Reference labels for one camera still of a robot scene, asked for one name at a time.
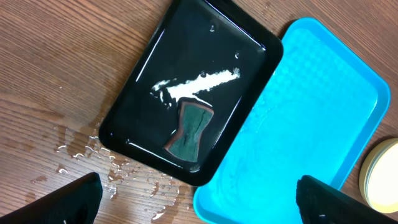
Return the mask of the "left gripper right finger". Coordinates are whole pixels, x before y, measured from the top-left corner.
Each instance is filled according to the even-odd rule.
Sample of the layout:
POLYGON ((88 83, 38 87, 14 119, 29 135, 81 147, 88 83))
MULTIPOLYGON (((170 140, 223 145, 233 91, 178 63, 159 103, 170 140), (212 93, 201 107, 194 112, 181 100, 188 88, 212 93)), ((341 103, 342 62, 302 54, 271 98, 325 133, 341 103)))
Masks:
POLYGON ((397 224, 310 175, 298 180, 296 203, 304 224, 397 224))

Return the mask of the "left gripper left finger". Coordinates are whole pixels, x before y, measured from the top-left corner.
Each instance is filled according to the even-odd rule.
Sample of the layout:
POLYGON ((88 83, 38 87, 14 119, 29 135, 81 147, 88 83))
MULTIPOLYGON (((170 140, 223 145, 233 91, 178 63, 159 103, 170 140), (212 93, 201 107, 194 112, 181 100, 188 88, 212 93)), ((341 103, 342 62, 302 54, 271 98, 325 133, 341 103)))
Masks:
POLYGON ((1 223, 93 223, 102 196, 101 179, 91 172, 1 217, 1 223))

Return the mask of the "black plastic tray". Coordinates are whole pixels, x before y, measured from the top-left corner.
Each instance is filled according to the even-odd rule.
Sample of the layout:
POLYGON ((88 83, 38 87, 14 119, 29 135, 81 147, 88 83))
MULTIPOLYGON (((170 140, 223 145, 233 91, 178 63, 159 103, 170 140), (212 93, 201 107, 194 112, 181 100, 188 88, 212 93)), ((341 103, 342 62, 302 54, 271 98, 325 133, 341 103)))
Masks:
POLYGON ((232 1, 173 1, 101 123, 99 140, 178 180, 205 185, 283 53, 280 39, 232 1), (183 101, 214 111, 197 162, 164 149, 183 101))

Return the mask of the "dark wet sponge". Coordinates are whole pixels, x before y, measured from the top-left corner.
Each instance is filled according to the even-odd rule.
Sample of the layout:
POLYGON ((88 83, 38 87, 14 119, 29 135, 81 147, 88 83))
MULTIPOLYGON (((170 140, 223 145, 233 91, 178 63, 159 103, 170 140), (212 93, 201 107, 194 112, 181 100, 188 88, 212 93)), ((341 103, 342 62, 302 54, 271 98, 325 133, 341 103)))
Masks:
POLYGON ((201 135, 213 115, 214 111, 205 105, 183 101, 179 110, 178 129, 164 149, 182 161, 197 162, 201 135))

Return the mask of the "teal plastic tray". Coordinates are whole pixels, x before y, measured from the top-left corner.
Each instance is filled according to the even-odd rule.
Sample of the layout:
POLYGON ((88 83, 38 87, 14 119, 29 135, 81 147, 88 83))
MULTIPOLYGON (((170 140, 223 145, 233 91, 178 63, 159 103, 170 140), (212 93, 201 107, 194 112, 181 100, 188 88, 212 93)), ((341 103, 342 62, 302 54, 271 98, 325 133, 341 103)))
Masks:
POLYGON ((300 223, 297 181, 342 188, 388 110, 388 84, 321 22, 287 29, 284 54, 193 207, 208 223, 300 223))

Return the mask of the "yellow-green plate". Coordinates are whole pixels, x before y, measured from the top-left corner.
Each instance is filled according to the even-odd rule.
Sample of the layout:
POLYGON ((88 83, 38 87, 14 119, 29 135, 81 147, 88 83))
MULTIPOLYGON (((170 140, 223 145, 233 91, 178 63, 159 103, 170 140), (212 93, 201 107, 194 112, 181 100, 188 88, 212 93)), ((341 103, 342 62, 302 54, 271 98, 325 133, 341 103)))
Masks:
POLYGON ((381 213, 397 211, 397 139, 387 139, 374 147, 359 173, 363 199, 381 213))

